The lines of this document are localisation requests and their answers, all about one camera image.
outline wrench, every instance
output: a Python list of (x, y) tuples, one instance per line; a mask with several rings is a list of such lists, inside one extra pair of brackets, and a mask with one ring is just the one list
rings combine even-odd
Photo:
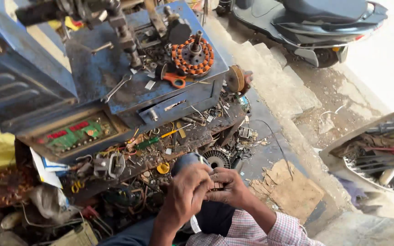
[(119, 88), (126, 83), (127, 81), (131, 80), (132, 76), (130, 75), (129, 78), (127, 78), (127, 75), (124, 75), (123, 78), (121, 79), (121, 81), (117, 84), (117, 86), (115, 86), (115, 88), (112, 89), (112, 91), (110, 91), (109, 93), (107, 93), (107, 95), (103, 96), (100, 101), (107, 103), (110, 98), (113, 96), (113, 94), (115, 94), (115, 92), (117, 92), (117, 90), (119, 90)]

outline scooter wheel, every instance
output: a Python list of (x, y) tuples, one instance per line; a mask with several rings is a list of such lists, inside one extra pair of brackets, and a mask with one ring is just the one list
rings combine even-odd
[(338, 62), (337, 53), (331, 48), (328, 49), (314, 49), (317, 60), (319, 61), (318, 68), (331, 67)]

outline black wire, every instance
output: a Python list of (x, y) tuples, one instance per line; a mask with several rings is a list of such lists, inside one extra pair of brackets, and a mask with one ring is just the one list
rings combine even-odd
[(271, 8), (269, 11), (267, 11), (267, 13), (261, 14), (260, 16), (255, 16), (255, 15), (253, 14), (253, 6), (255, 5), (255, 2), (256, 2), (256, 0), (253, 1), (252, 7), (251, 7), (251, 9), (250, 9), (250, 12), (251, 12), (252, 16), (255, 17), (255, 18), (260, 18), (261, 16), (264, 16), (264, 15), (268, 14), (272, 9), (276, 8), (277, 6), (279, 6), (279, 4), (277, 4), (276, 6), (274, 6), (273, 8)]
[(271, 127), (270, 127), (270, 126), (267, 124), (267, 122), (265, 122), (264, 120), (258, 120), (258, 119), (253, 119), (253, 120), (257, 120), (257, 121), (264, 122), (264, 124), (266, 124), (267, 127), (270, 129), (271, 134), (272, 134), (273, 137), (275, 138), (276, 143), (277, 143), (277, 145), (279, 146), (279, 149), (281, 150), (282, 157), (284, 158), (285, 162), (287, 163), (288, 171), (290, 172), (290, 175), (291, 175), (291, 180), (294, 180), (294, 178), (293, 178), (293, 173), (292, 173), (292, 171), (291, 171), (290, 164), (288, 164), (287, 157), (285, 156), (285, 153), (284, 153), (284, 151), (282, 150), (282, 147), (281, 147), (281, 145), (279, 144), (279, 141), (277, 140), (277, 137), (276, 137), (275, 133), (273, 132), (273, 130), (271, 129)]

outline electric scooter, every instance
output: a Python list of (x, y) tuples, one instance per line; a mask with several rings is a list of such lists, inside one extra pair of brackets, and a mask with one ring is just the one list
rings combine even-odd
[(283, 44), (288, 52), (316, 68), (343, 63), (348, 45), (367, 38), (387, 19), (384, 6), (366, 0), (220, 3), (248, 28)]

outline red led display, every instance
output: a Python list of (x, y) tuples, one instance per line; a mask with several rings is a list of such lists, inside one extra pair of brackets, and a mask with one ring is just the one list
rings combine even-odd
[(79, 124), (77, 124), (77, 125), (75, 125), (75, 126), (70, 126), (70, 127), (69, 127), (69, 130), (75, 132), (75, 131), (78, 131), (78, 130), (80, 130), (81, 128), (85, 128), (85, 127), (87, 127), (87, 126), (89, 126), (89, 123), (88, 123), (87, 121), (83, 121), (83, 122), (81, 122), (81, 123), (79, 123)]
[(65, 131), (65, 130), (62, 130), (60, 132), (56, 132), (56, 133), (52, 133), (52, 134), (48, 135), (47, 138), (55, 139), (55, 138), (59, 138), (59, 137), (65, 136), (66, 134), (68, 134), (68, 132)]

